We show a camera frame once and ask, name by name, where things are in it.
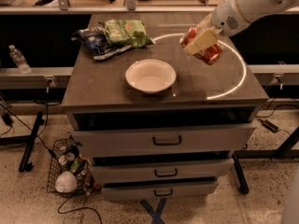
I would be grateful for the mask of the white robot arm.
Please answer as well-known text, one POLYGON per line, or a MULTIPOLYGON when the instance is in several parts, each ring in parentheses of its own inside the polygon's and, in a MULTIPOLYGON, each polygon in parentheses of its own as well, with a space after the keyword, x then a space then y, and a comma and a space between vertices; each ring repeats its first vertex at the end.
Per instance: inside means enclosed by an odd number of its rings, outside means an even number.
POLYGON ((224 0, 196 25, 196 33, 181 39, 183 49, 195 55, 218 43, 221 36, 233 36, 258 19, 296 7, 299 0, 224 0))

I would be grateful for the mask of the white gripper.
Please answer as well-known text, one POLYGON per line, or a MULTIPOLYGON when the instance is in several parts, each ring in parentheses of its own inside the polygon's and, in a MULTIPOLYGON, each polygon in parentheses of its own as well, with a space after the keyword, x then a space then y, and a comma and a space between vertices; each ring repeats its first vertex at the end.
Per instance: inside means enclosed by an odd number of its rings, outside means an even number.
POLYGON ((208 14, 196 27, 191 27, 182 37, 183 49, 194 55, 217 43, 217 34, 211 26, 221 30, 225 36, 236 35, 249 27, 249 23, 240 13, 236 0, 224 0, 208 14))

